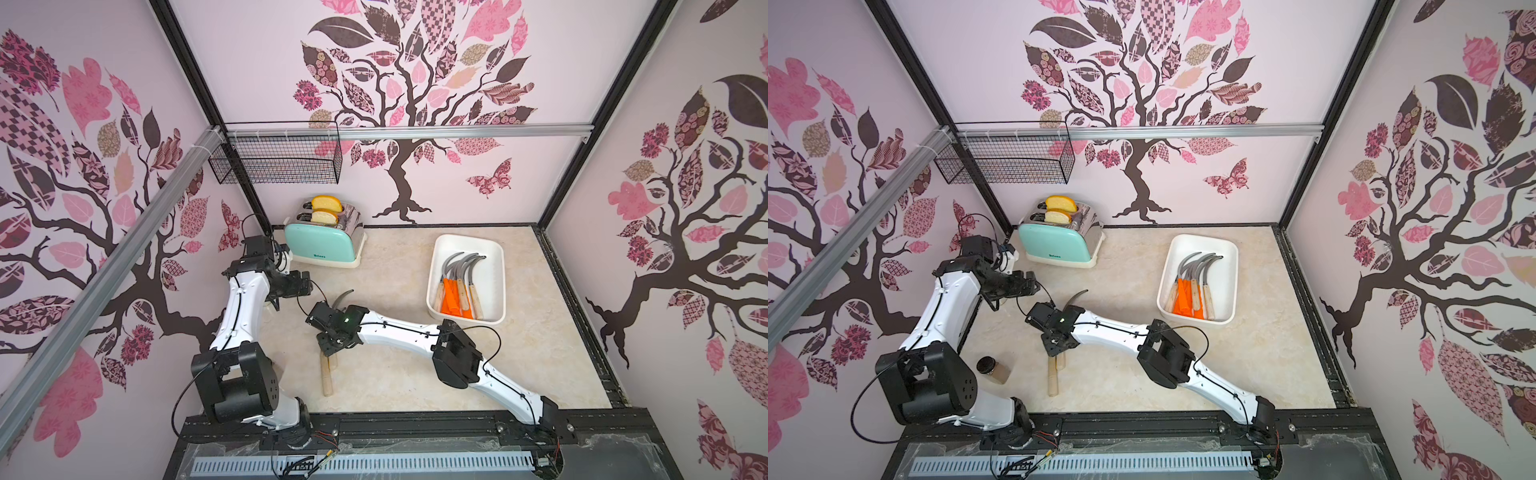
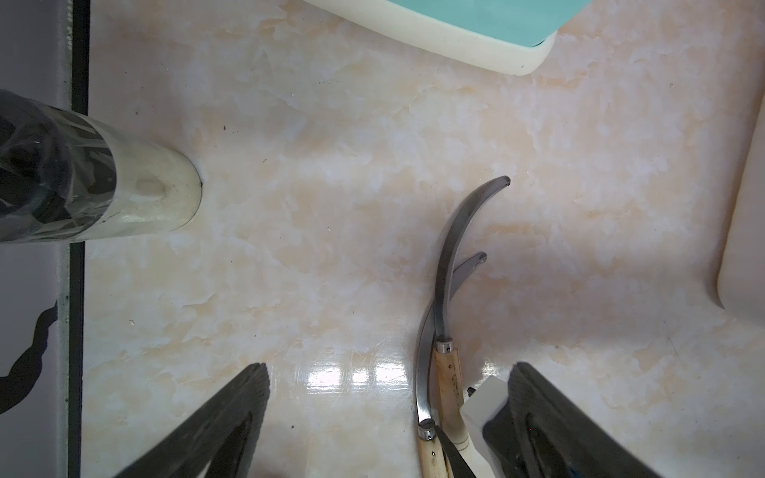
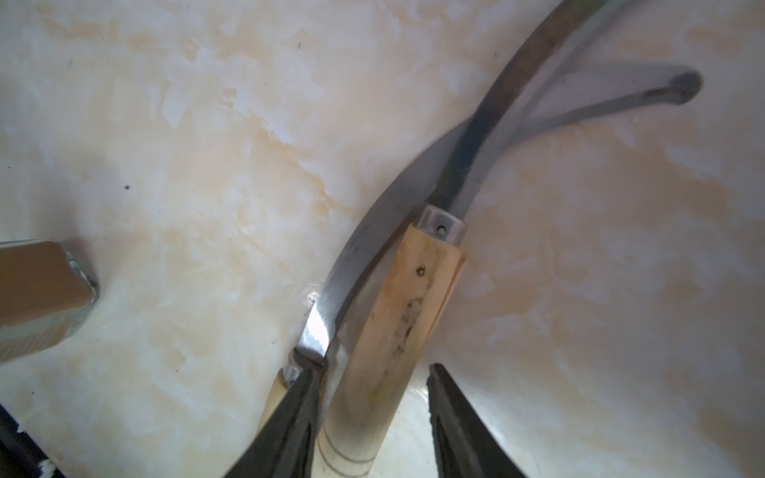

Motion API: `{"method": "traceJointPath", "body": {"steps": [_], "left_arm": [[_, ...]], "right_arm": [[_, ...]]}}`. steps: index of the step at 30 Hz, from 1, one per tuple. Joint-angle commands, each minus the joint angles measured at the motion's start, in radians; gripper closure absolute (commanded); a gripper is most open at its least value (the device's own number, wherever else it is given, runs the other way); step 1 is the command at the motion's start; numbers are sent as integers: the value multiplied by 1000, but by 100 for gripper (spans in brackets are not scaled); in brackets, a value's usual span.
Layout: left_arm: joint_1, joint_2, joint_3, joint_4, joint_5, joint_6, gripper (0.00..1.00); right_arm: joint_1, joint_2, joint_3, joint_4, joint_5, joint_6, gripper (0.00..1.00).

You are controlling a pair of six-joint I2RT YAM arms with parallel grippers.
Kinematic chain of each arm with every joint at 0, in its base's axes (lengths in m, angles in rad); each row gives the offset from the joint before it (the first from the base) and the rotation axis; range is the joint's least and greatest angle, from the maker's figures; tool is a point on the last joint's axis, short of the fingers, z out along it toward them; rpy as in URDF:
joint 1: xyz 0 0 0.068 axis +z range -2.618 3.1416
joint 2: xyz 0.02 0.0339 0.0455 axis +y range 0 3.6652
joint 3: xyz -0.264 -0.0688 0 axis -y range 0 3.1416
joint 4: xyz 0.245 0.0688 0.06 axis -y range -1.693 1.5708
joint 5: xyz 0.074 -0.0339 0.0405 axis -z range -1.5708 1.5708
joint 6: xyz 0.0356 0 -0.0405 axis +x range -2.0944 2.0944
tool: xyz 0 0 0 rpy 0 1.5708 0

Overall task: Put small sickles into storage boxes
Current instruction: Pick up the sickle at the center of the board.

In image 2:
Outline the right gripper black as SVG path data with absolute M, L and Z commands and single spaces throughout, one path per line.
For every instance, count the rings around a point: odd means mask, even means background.
M 453 477 L 476 478 L 473 470 L 443 429 L 438 425 L 434 426 L 434 429 Z M 526 464 L 510 411 L 500 411 L 494 418 L 488 420 L 482 428 L 482 437 L 489 448 L 489 457 L 498 463 L 503 477 L 526 476 Z

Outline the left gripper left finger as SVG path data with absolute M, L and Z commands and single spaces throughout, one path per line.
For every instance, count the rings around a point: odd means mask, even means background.
M 266 364 L 251 364 L 121 477 L 246 477 L 270 396 Z

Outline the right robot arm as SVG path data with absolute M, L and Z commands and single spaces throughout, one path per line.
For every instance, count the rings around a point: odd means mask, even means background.
M 456 450 L 476 477 L 526 477 L 509 406 L 508 384 L 486 378 L 459 411 L 466 438 Z

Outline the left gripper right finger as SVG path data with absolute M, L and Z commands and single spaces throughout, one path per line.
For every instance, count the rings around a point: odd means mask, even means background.
M 655 477 L 527 362 L 508 380 L 520 456 L 530 477 Z

